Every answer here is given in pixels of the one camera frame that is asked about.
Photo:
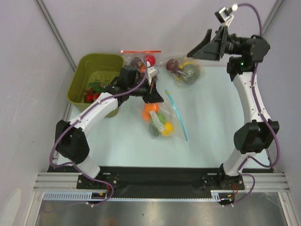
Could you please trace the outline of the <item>clear zip top bag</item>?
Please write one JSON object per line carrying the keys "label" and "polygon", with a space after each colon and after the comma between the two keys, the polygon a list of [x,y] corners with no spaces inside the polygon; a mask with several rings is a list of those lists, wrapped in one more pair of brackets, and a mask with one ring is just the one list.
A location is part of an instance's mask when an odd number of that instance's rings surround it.
{"label": "clear zip top bag", "polygon": [[141,117],[153,138],[176,137],[188,141],[179,110],[169,90],[164,91],[162,103],[143,104]]}

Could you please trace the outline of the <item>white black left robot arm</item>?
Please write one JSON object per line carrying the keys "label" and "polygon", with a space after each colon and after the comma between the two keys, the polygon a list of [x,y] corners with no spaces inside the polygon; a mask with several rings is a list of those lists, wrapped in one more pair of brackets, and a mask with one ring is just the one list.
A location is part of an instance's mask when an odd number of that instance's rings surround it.
{"label": "white black left robot arm", "polygon": [[105,87],[88,108],[70,121],[61,120],[57,123],[52,151],[60,153],[69,160],[69,164],[86,174],[87,183],[92,188],[103,185],[103,176],[99,174],[100,167],[89,156],[88,133],[130,96],[141,97],[147,104],[162,103],[164,99],[156,89],[157,75],[158,69],[153,66],[142,72],[131,65],[125,65],[119,76]]}

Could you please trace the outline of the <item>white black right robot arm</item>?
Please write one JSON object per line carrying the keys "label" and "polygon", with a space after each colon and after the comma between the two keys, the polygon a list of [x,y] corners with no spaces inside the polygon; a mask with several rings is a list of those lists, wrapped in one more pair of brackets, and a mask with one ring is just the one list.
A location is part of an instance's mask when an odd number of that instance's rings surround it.
{"label": "white black right robot arm", "polygon": [[224,54],[230,55],[226,71],[238,92],[244,125],[235,132],[235,149],[216,176],[215,185],[228,189],[242,181],[242,170],[250,159],[259,162],[255,156],[276,140],[280,126],[265,110],[257,84],[258,63],[270,50],[268,42],[259,35],[245,38],[229,34],[227,26],[220,26],[215,36],[211,35],[212,30],[207,30],[203,40],[187,56],[219,61]]}

